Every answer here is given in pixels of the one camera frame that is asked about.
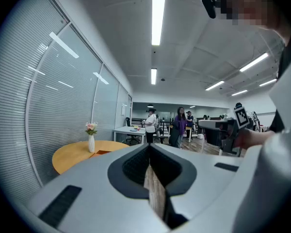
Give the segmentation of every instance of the white ceiling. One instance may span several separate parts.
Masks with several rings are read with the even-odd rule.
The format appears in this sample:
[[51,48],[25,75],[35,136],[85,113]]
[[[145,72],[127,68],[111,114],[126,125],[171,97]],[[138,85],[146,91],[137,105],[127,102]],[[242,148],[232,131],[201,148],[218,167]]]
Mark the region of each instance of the white ceiling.
[[[275,78],[283,49],[277,34],[210,19],[201,0],[165,1],[160,46],[151,46],[151,0],[82,1],[135,90],[151,87],[151,67],[158,69],[157,92],[175,79],[197,90],[224,80],[211,92],[230,96]],[[264,52],[268,58],[239,72]]]

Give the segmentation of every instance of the black camera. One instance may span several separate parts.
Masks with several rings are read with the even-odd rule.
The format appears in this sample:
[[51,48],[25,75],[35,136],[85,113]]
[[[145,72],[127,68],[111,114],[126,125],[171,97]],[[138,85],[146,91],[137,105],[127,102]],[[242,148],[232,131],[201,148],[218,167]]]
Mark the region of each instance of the black camera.
[[202,3],[210,18],[215,19],[215,0],[202,0]]
[[202,0],[202,3],[210,18],[216,18],[215,8],[221,8],[221,13],[227,15],[227,18],[231,18],[231,11],[228,12],[226,8],[226,0]]

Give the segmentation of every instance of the white sleeve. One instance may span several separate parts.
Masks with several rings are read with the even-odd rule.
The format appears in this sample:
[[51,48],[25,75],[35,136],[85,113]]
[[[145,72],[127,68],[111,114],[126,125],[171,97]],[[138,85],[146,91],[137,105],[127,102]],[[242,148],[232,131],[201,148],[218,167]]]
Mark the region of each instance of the white sleeve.
[[151,115],[147,118],[146,122],[153,123],[154,122],[154,117]]

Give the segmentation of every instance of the window blind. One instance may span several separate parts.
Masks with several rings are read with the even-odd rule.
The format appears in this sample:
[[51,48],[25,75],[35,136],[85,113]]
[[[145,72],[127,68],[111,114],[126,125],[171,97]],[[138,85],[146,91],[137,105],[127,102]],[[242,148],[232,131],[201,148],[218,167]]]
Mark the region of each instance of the window blind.
[[43,184],[58,174],[54,152],[62,146],[87,141],[94,94],[102,63],[70,25],[54,38],[32,84],[28,113],[29,142]]
[[117,98],[117,110],[115,128],[120,128],[126,124],[126,114],[128,109],[128,92],[120,85]]
[[126,111],[126,117],[130,118],[130,111],[131,111],[131,96],[128,96],[128,102],[127,102],[127,111]]
[[97,84],[92,117],[92,122],[98,123],[98,132],[94,135],[96,140],[113,141],[118,89],[118,80],[103,66]]
[[0,31],[0,184],[21,202],[40,188],[25,137],[27,93],[49,32],[67,22],[52,0],[20,0]]

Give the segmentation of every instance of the person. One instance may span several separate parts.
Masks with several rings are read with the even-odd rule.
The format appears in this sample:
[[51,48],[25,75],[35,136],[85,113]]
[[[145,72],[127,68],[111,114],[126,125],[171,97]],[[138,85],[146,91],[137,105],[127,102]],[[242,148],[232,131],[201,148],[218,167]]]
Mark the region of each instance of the person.
[[144,121],[145,123],[145,136],[146,142],[153,143],[153,134],[155,133],[155,125],[156,125],[156,115],[154,114],[156,109],[149,108],[149,116]]
[[179,130],[180,130],[180,133],[179,133],[179,137],[178,137],[178,140],[177,140],[177,143],[176,143],[176,147],[181,149],[181,142],[182,142],[182,139],[183,139],[183,134],[184,134],[184,131],[185,131],[185,125],[186,125],[186,118],[185,118],[185,114],[184,114],[184,108],[183,107],[179,107],[177,109],[177,116],[175,117],[175,121],[178,121],[178,124],[179,124]]
[[194,123],[194,116],[192,116],[192,112],[188,111],[187,112],[188,116],[186,118],[188,127],[192,128],[191,130],[186,130],[186,138],[189,139],[190,138],[190,131],[192,132],[193,130],[193,123]]
[[[232,11],[232,13],[237,11],[238,18],[247,20],[260,28],[273,30],[282,38],[285,48],[279,62],[279,79],[291,63],[291,7],[289,10],[281,10],[278,5],[283,5],[283,2],[285,0],[227,0],[226,2],[226,11]],[[254,145],[264,144],[269,137],[283,129],[283,122],[276,111],[270,131],[261,133],[243,129],[235,139],[234,146],[248,149]]]

